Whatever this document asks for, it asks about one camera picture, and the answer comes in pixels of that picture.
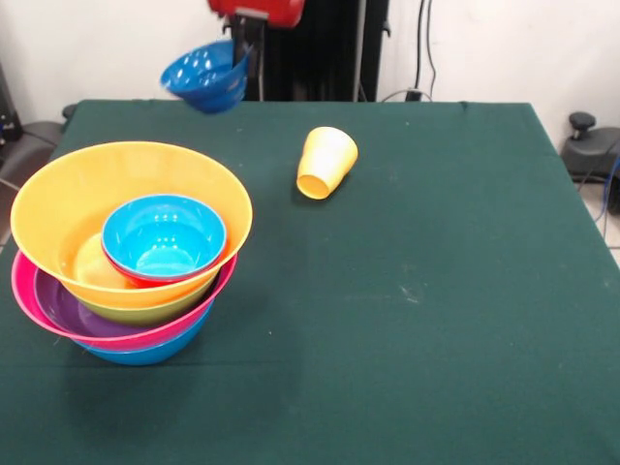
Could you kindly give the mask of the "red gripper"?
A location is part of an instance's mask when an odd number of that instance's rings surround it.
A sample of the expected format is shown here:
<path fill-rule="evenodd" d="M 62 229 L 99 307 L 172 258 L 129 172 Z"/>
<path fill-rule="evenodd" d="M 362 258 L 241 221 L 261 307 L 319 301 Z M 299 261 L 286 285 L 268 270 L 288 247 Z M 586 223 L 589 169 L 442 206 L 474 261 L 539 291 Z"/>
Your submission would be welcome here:
<path fill-rule="evenodd" d="M 246 55 L 248 46 L 248 76 L 259 73 L 264 43 L 264 20 L 277 28 L 295 28 L 300 22 L 304 0 L 208 0 L 212 12 L 231 19 L 233 66 Z"/>

